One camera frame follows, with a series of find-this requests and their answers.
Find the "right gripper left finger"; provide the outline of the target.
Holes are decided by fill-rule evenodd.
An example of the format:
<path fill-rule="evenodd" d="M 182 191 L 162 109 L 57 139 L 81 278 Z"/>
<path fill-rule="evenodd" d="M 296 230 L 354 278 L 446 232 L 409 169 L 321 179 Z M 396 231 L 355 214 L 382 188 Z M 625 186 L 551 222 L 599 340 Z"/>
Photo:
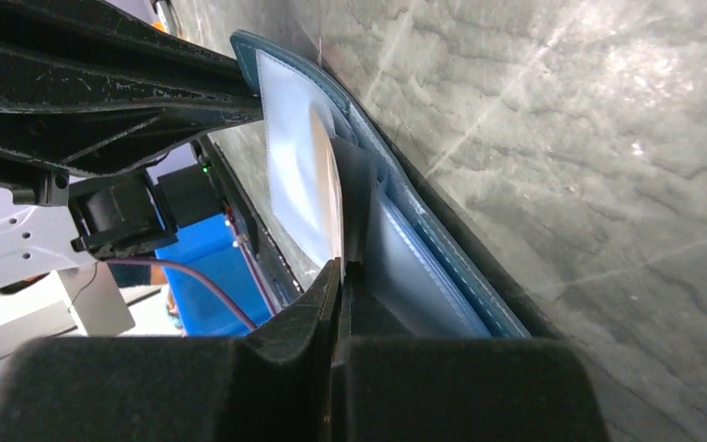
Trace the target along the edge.
<path fill-rule="evenodd" d="M 0 441 L 315 441 L 340 276 L 245 336 L 33 340 L 0 378 Z"/>

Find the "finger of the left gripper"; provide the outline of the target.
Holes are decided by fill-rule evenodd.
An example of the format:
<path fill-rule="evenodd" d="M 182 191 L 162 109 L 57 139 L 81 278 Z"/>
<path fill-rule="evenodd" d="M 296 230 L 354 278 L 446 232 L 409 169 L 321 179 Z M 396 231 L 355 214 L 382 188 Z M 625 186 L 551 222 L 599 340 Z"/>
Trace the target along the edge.
<path fill-rule="evenodd" d="M 0 1 L 0 157 L 119 174 L 259 121 L 238 63 L 105 1 Z"/>

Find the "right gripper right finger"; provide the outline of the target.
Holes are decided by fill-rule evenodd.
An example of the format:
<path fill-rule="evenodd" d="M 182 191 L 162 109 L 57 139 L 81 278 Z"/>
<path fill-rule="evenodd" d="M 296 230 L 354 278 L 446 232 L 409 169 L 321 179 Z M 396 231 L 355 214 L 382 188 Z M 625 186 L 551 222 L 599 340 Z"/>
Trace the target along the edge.
<path fill-rule="evenodd" d="M 584 365 L 552 339 L 416 337 L 347 266 L 335 441 L 606 441 Z"/>

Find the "blue leather card holder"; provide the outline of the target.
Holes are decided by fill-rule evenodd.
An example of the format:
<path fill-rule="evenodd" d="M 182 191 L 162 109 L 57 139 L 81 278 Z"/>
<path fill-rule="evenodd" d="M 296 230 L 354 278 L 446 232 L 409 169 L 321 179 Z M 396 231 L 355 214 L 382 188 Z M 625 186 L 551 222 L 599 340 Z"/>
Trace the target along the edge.
<path fill-rule="evenodd" d="M 527 328 L 452 239 L 353 97 L 307 58 L 239 30 L 231 44 L 261 98 L 272 213 L 314 263 L 334 255 L 312 130 L 333 148 L 348 198 L 345 252 L 410 332 L 525 338 Z"/>

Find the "single gold credit card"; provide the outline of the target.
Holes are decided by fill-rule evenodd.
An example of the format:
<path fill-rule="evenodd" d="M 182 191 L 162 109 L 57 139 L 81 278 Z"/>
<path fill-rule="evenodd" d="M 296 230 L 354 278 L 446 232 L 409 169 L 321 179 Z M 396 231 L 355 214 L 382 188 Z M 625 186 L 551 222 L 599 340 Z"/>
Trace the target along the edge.
<path fill-rule="evenodd" d="M 329 242 L 331 256 L 340 259 L 341 277 L 344 277 L 344 235 L 342 188 L 331 139 L 323 121 L 313 108 L 308 110 L 311 144 L 317 173 L 317 187 L 321 220 Z"/>

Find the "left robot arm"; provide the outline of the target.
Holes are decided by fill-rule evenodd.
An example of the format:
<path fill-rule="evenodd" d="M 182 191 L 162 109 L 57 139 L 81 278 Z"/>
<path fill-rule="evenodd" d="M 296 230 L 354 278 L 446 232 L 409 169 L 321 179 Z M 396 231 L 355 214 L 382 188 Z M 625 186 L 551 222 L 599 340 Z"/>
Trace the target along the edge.
<path fill-rule="evenodd" d="M 144 166 L 259 121 L 238 62 L 105 1 L 0 1 L 0 286 L 160 237 Z"/>

